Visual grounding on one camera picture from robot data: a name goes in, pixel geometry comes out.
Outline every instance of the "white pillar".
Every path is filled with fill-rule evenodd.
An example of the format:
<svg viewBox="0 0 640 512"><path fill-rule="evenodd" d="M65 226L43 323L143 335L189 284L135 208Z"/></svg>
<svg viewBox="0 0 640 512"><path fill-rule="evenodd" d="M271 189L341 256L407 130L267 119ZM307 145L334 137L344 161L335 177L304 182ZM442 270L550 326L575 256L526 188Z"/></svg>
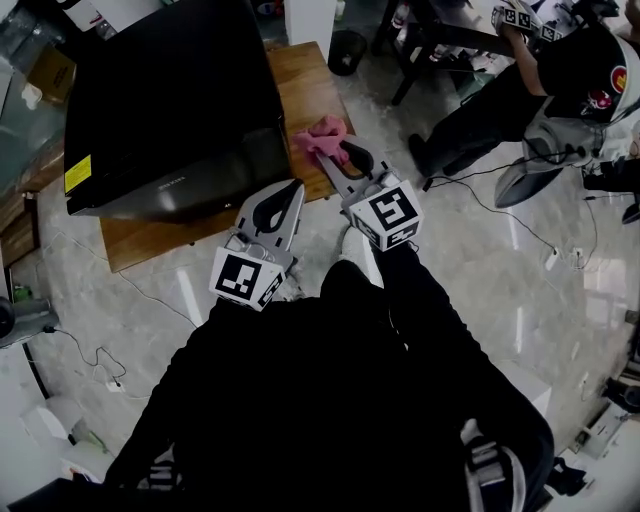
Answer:
<svg viewBox="0 0 640 512"><path fill-rule="evenodd" d="M324 59L329 58L337 0L285 0L289 44L317 41Z"/></svg>

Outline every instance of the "white box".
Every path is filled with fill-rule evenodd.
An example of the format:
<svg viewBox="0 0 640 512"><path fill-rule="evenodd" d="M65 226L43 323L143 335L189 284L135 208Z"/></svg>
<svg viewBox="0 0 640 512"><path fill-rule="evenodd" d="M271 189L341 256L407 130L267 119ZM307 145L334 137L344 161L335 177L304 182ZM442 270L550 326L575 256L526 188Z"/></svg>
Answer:
<svg viewBox="0 0 640 512"><path fill-rule="evenodd" d="M349 208L354 227L381 251L413 238L420 232L424 215L409 181L386 188Z"/></svg>
<svg viewBox="0 0 640 512"><path fill-rule="evenodd" d="M209 290L241 306L262 311L284 280L282 266L219 247Z"/></svg>

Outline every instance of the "electrical cable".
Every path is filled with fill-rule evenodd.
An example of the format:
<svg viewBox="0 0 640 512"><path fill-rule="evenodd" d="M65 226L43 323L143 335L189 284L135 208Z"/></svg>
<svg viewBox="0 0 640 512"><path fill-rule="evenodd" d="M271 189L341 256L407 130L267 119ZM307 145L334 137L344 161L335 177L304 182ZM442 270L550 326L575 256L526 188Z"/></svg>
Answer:
<svg viewBox="0 0 640 512"><path fill-rule="evenodd" d="M566 155L568 154L568 151L562 151L560 153L549 153L548 155L544 155L545 157L550 157L550 156L560 156L560 155ZM506 165L501 165L500 167L494 167L493 169L489 169L488 171L478 171L478 172L472 172L471 174L467 174L466 176L462 176L461 178L449 178L448 176L434 176L431 179L447 179L448 181L445 183L439 183L438 185L433 185L432 187L430 187L430 189L434 189L434 188L438 188L438 187L442 187L444 185L449 185L450 183L458 183L460 181L466 180L467 178L471 178L472 176L481 176L483 174L491 174L492 172L496 172L496 171L500 171L501 169L506 169L507 167L511 167L512 165L516 165L516 164L523 164L526 162L531 162L532 160L537 160L538 158L540 158L540 156L536 155L534 157L531 158L525 158L523 160L520 161L515 161L515 162L511 162L510 164L506 164Z"/></svg>
<svg viewBox="0 0 640 512"><path fill-rule="evenodd" d="M469 191L471 192L471 195L473 195L473 198L477 201L477 203L484 208L485 210L487 210L488 212L491 213L500 213L502 215L508 215L509 217L513 218L516 222L518 222L518 224L520 224L523 228L525 228L529 233L531 233L531 235L533 235L535 238L537 238L538 240L540 240L543 244L545 244L546 246L550 247L552 251L555 251L556 248L551 245L549 242L547 242L544 238L538 236L529 226L527 226L524 222L522 222L518 217L516 217L515 215L513 215L512 213L509 212L503 212L501 210L493 210L491 208L489 208L488 206L484 205L482 203L482 201L480 201L480 199L478 198L478 196L476 195L475 191L467 184L464 183L462 181L456 181L453 180L447 176L440 176L441 178L444 178L446 180L449 180L451 183L457 183L458 185L463 185L465 187L467 187L469 189Z"/></svg>
<svg viewBox="0 0 640 512"><path fill-rule="evenodd" d="M589 262L591 261L591 257L593 256L593 253L596 251L598 247L598 225L596 224L596 218L593 215L593 210L591 208L591 205L589 204L589 201L584 199L584 203L587 205L587 208L589 208L589 214L591 215L591 220L593 221L593 232L594 232L595 240L593 242L593 247L591 248L591 252L589 252L589 256L587 257L587 260L584 262L582 266L575 267L574 270L584 270L586 266L589 264Z"/></svg>
<svg viewBox="0 0 640 512"><path fill-rule="evenodd" d="M104 368L104 366L100 364L100 356L98 355L98 352L102 350L105 354L107 354L111 358L111 360L114 363L116 363L120 368L122 368L121 374L111 375L113 377L113 380L116 382L116 384L118 383L116 379L119 379L120 377L124 377L127 374L127 369L125 368L125 366L120 361L118 361L115 357L113 357L111 353L103 346L99 346L98 348L96 348L96 362L91 363L85 359L84 354L82 353L82 348L80 348L80 342L78 341L78 338L76 338L73 334L67 331L63 331L62 329L56 329L54 327L50 327L50 328L45 327L45 330L43 332L46 332L47 334L52 334L54 332L61 332L62 334L66 334L67 336L69 336L73 341L76 342L76 346L78 347L78 352L80 353L80 357L82 358L82 360L92 368L96 368L98 366L102 366Z"/></svg>
<svg viewBox="0 0 640 512"><path fill-rule="evenodd" d="M538 149L531 143L529 139L526 139L523 137L522 140L524 140L527 143L527 145L531 148L531 150L536 154L536 157L530 160L537 160L538 158L540 158L541 160L544 160L545 162L551 165L562 165L570 154L577 153L577 151L563 151L560 153L556 153L555 155L541 155ZM549 160L549 157L551 156L560 156L560 155L563 155L563 156L562 156L562 159L559 160L558 162Z"/></svg>
<svg viewBox="0 0 640 512"><path fill-rule="evenodd" d="M130 281L129 279L127 279L126 277L124 277L122 275L122 272L118 272L118 275L124 279L127 283L129 283L131 286L133 286L140 295L142 295L143 297L145 297L146 299L152 300L154 302L159 302L160 304L162 304L163 306L165 306L166 308L170 309L171 311L173 311L175 314L180 315L182 318L184 318L187 322L189 322L191 325L193 325L193 327L195 327L196 329L198 328L198 326L193 322L193 320L191 320L187 315L184 315L182 313L180 313L180 311L178 311L177 309L172 308L171 306L169 306L169 304L167 304L166 302L160 300L160 299L156 299L155 297L150 297L149 295L147 295L146 293L144 293L133 281Z"/></svg>
<svg viewBox="0 0 640 512"><path fill-rule="evenodd" d="M99 260L104 261L105 263L109 263L108 260L106 258L103 258L102 256L96 254L93 250L91 250L89 247L87 247L86 245L81 244L80 242L78 242L75 238L70 237L69 235L67 235L66 233L64 233L63 231L58 231L56 233L56 235L53 237L53 239L51 240L51 242L44 248L42 249L42 259L40 261L38 261L35 265L35 269L36 269L36 278L38 277L38 265L40 265L42 262L44 262L45 260L45 252L47 250L49 250L51 248L51 246L53 245L53 242L55 242L56 238L58 238L58 236L62 235L64 238L66 238L67 240L73 242L74 244L76 244L78 247L80 247L81 249L84 249L85 251L90 252L94 257L98 258ZM189 322L194 328L198 328L198 326L186 315L184 315L183 313L180 313L180 311L178 311L177 309L172 308L169 304L167 304L166 302L164 302L163 300L157 299L155 297L150 297L149 295L147 295L146 293L144 293L135 283L133 283L133 281L130 281L129 279L127 279L126 277L124 277L122 275L122 272L117 272L117 274L124 279L127 283L129 283L131 286L133 286L136 291L142 295L143 297L145 297L148 300L152 300L154 302L158 302L160 304L162 304L164 307L166 307L167 309L170 309L171 311L173 311L175 314L180 315L182 318L184 318L187 322Z"/></svg>
<svg viewBox="0 0 640 512"><path fill-rule="evenodd" d="M602 195L602 196L587 196L584 197L583 199L585 201L593 201L595 199L611 199L614 197L623 197L623 196L634 196L635 194L633 192L623 192L622 194L614 194L614 195Z"/></svg>

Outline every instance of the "white sneaker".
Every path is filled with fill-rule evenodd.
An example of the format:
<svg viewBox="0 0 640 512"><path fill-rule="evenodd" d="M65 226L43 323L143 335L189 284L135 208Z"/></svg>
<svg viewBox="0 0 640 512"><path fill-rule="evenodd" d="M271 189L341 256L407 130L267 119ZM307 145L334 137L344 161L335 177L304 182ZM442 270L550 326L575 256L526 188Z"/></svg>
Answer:
<svg viewBox="0 0 640 512"><path fill-rule="evenodd" d="M373 257L369 239L356 228L349 226L342 238L342 249L338 260L355 263L367 279L380 288L384 288L382 276Z"/></svg>

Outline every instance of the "pink cloth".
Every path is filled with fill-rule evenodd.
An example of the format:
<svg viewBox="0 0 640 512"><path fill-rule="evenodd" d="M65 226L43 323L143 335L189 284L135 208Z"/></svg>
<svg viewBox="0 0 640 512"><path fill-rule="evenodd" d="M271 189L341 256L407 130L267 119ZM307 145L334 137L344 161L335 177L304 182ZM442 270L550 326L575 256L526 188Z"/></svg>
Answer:
<svg viewBox="0 0 640 512"><path fill-rule="evenodd" d="M344 165L349 161L349 153L340 147L347 134L344 121L336 116L325 116L308 130L293 135L293 142L302 149L307 157L317 165L314 154L324 153Z"/></svg>

